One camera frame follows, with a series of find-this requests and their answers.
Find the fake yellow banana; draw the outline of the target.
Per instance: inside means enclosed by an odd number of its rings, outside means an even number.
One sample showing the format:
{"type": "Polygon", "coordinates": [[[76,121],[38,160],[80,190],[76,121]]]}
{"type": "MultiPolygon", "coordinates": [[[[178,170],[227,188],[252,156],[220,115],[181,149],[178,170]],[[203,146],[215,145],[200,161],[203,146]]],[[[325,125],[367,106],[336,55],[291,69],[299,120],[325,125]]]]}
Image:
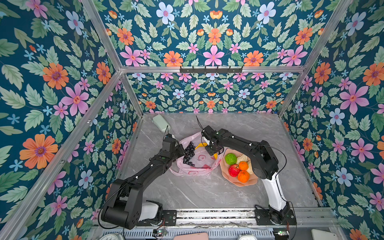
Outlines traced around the fake yellow banana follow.
{"type": "MultiPolygon", "coordinates": [[[[202,148],[202,147],[206,147],[206,146],[208,146],[207,143],[200,143],[197,147],[195,147],[195,149],[197,150],[198,148],[202,148]]],[[[217,153],[215,153],[213,156],[214,156],[215,160],[218,159],[218,154],[217,153]]]]}

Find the fake green lime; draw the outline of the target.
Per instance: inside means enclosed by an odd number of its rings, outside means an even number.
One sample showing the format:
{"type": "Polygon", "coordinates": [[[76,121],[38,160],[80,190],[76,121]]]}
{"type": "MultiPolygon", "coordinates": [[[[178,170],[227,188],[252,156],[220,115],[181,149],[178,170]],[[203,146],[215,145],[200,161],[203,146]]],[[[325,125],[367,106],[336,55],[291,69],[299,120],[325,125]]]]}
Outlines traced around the fake green lime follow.
{"type": "Polygon", "coordinates": [[[227,165],[231,166],[237,163],[237,156],[234,153],[229,153],[225,155],[225,162],[227,165]]]}

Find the pink plastic bag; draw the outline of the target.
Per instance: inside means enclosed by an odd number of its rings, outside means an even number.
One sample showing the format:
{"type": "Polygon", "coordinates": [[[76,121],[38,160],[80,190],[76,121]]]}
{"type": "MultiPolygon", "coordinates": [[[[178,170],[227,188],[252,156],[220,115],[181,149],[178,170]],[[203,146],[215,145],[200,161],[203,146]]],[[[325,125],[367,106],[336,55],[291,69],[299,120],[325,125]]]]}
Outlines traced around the pink plastic bag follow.
{"type": "MultiPolygon", "coordinates": [[[[196,133],[189,137],[186,137],[180,141],[180,144],[183,145],[184,151],[188,144],[192,142],[195,147],[197,147],[200,143],[204,143],[203,137],[201,133],[196,133]]],[[[214,156],[211,156],[205,149],[205,147],[195,149],[195,156],[192,158],[192,162],[195,164],[194,167],[186,165],[183,163],[183,158],[178,158],[175,163],[171,166],[169,171],[178,177],[182,176],[205,176],[209,175],[214,169],[216,169],[223,156],[225,149],[223,149],[222,153],[218,154],[218,159],[215,160],[214,156]]]]}

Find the fake beige garlic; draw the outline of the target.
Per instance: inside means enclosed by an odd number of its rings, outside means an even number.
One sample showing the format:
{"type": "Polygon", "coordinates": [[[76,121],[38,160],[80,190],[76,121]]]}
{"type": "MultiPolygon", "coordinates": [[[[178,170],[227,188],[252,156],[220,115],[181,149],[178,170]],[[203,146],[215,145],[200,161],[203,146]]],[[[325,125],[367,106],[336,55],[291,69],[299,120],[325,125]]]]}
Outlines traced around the fake beige garlic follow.
{"type": "Polygon", "coordinates": [[[237,157],[237,164],[239,164],[240,162],[248,163],[249,161],[250,161],[250,158],[247,157],[246,155],[241,155],[241,156],[237,157]]]}
{"type": "Polygon", "coordinates": [[[251,162],[248,162],[248,169],[247,169],[247,172],[248,172],[250,175],[253,175],[253,174],[254,174],[253,169],[252,169],[252,164],[251,164],[251,162]]]}

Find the fake red strawberry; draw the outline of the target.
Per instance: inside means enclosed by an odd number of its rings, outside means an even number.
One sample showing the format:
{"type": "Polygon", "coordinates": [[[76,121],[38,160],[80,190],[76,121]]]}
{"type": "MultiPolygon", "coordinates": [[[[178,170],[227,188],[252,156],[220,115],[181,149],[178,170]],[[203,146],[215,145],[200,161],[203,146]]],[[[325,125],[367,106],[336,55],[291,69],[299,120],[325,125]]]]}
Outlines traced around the fake red strawberry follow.
{"type": "Polygon", "coordinates": [[[239,175],[240,171],[241,170],[239,169],[239,165],[238,164],[233,164],[228,169],[229,175],[231,177],[233,177],[233,178],[236,178],[239,175]]]}

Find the fake orange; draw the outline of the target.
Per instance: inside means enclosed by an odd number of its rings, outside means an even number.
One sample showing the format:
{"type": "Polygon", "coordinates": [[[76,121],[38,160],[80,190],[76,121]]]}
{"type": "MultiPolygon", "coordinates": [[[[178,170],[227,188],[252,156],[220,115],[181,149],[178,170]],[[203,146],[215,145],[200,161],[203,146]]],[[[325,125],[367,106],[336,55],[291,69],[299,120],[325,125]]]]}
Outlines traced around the fake orange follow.
{"type": "Polygon", "coordinates": [[[241,183],[247,183],[250,179],[250,174],[247,171],[240,171],[237,175],[237,179],[241,183]]]}
{"type": "Polygon", "coordinates": [[[239,169],[241,171],[247,171],[248,168],[249,168],[248,162],[245,162],[245,161],[239,162],[239,169]]]}

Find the pink scalloped bowl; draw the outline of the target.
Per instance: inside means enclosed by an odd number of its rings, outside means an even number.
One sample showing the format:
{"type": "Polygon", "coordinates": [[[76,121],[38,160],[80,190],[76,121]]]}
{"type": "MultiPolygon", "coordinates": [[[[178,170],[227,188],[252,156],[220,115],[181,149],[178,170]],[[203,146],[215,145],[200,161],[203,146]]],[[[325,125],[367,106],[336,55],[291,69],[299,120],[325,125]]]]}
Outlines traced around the pink scalloped bowl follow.
{"type": "Polygon", "coordinates": [[[238,187],[255,185],[258,177],[251,173],[251,160],[246,155],[226,149],[220,162],[223,177],[238,187]]]}

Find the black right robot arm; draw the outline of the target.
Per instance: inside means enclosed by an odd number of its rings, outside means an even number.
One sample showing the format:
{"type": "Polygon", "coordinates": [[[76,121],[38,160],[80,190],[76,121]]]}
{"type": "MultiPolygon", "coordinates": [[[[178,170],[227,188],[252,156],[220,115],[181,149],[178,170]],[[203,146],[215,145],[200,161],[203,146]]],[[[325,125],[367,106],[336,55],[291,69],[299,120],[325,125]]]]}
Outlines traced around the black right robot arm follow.
{"type": "Polygon", "coordinates": [[[268,216],[257,218],[258,223],[290,226],[297,224],[294,207],[287,201],[281,188],[279,160],[268,142],[246,140],[225,129],[215,131],[210,126],[205,127],[201,134],[207,143],[205,149],[210,156],[228,148],[250,158],[251,169],[264,184],[269,199],[268,209],[259,210],[260,216],[263,214],[268,216]]]}

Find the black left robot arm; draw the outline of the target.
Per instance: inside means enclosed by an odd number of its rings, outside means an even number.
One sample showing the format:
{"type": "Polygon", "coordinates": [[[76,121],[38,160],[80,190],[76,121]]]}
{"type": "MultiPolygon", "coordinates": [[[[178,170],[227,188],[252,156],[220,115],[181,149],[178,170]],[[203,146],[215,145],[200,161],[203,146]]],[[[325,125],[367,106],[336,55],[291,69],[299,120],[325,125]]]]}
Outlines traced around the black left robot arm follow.
{"type": "Polygon", "coordinates": [[[141,221],[146,188],[183,156],[183,145],[173,135],[167,134],[160,151],[142,170],[127,179],[117,179],[113,182],[98,221],[133,229],[141,221]]]}

